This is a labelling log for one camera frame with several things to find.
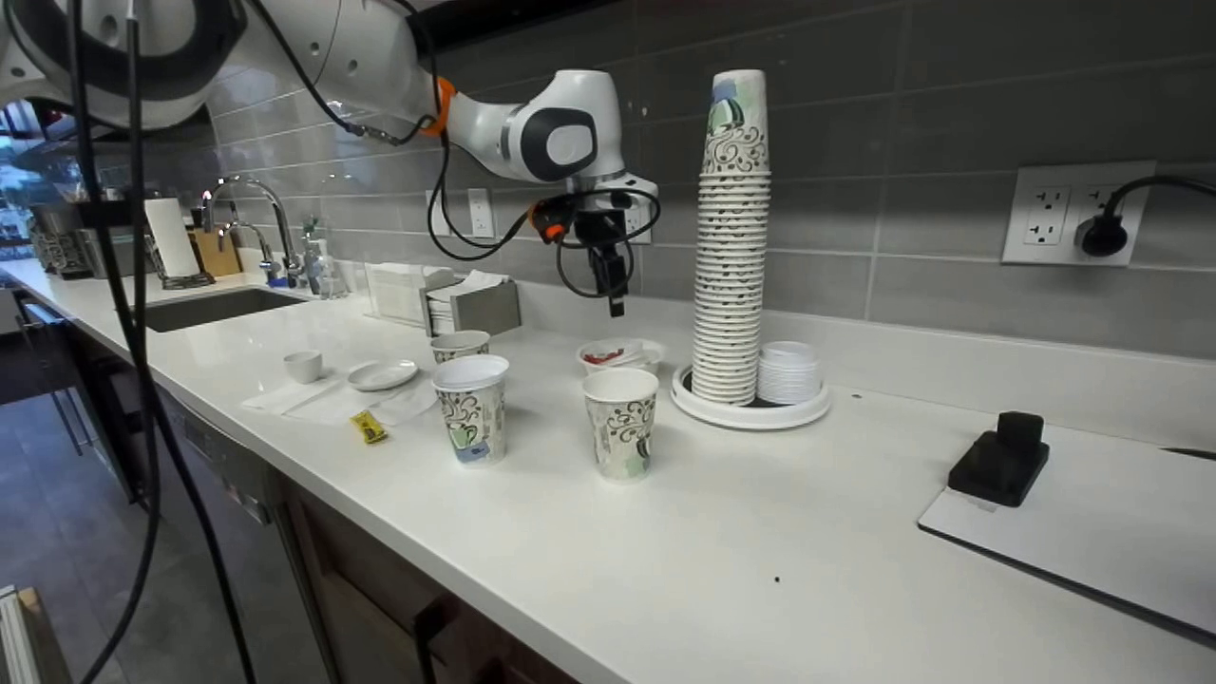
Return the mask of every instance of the backsplash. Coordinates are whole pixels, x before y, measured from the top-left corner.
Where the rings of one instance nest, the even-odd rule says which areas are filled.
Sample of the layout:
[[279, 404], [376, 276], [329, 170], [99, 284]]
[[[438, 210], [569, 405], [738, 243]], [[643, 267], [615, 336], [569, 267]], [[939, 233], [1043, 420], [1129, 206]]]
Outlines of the backsplash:
[[[1151, 190], [1133, 270], [1000, 267], [1014, 170], [1156, 161], [1216, 180], [1212, 0], [621, 0], [440, 53], [477, 100], [528, 100], [550, 67], [621, 85], [630, 170], [667, 222], [635, 294], [691, 295], [707, 85], [764, 67], [777, 218], [768, 306], [1216, 358], [1216, 201]], [[438, 148], [362, 146], [286, 72], [227, 67], [211, 104], [224, 170], [325, 218], [344, 260], [445, 263], [422, 225]], [[509, 225], [544, 186], [454, 168]], [[488, 270], [558, 282], [533, 235]]]

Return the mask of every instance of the printed cup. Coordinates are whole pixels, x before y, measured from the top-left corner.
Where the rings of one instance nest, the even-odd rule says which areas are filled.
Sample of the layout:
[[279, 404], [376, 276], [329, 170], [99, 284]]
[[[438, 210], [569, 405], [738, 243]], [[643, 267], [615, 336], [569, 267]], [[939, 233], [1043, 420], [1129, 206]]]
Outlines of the printed cup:
[[445, 429], [459, 465], [506, 455], [506, 358], [471, 352], [454, 358], [433, 374]]
[[659, 380], [647, 370], [602, 370], [582, 393], [602, 475], [638, 480], [649, 467]]

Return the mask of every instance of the faucet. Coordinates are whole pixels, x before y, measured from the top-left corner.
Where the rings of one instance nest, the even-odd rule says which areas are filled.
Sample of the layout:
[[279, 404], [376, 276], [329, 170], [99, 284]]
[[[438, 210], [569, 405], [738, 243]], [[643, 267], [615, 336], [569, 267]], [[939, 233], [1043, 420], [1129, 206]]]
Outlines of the faucet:
[[218, 186], [256, 186], [269, 199], [273, 210], [273, 228], [279, 228], [279, 243], [283, 243], [283, 282], [288, 289], [306, 284], [306, 267], [297, 263], [297, 246], [293, 246], [293, 233], [288, 233], [288, 218], [283, 210], [283, 199], [273, 194], [273, 186], [246, 180], [246, 175], [220, 175]]
[[259, 252], [263, 252], [268, 284], [283, 282], [283, 267], [273, 263], [269, 241], [263, 235], [259, 225], [241, 222], [237, 210], [234, 210], [234, 222], [224, 222], [220, 228], [234, 233], [234, 235], [241, 235], [241, 233], [256, 235]]

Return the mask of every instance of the floor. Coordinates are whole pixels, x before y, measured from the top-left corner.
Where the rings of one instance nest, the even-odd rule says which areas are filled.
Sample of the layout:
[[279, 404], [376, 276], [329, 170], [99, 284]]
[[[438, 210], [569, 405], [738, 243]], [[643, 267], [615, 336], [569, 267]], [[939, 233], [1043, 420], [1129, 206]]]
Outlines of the floor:
[[[0, 404], [0, 585], [36, 585], [79, 679], [102, 650], [136, 566], [146, 508], [110, 470], [75, 455], [51, 398]], [[273, 543], [237, 543], [227, 566], [243, 605], [259, 679], [320, 679], [301, 615], [283, 589]], [[102, 684], [241, 679], [213, 575], [183, 529], [164, 523], [146, 605], [99, 675]]]

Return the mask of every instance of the box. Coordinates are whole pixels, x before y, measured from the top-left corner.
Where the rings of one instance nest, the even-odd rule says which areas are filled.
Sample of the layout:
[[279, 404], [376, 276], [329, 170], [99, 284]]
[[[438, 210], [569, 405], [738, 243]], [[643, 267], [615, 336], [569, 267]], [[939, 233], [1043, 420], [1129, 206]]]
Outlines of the box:
[[471, 273], [454, 289], [430, 294], [430, 330], [488, 330], [501, 336], [522, 325], [522, 289], [509, 276]]
[[459, 276], [450, 267], [408, 267], [408, 263], [376, 263], [368, 267], [368, 289], [376, 301], [376, 311], [384, 318], [402, 318], [410, 325], [430, 330], [430, 289], [450, 289]]

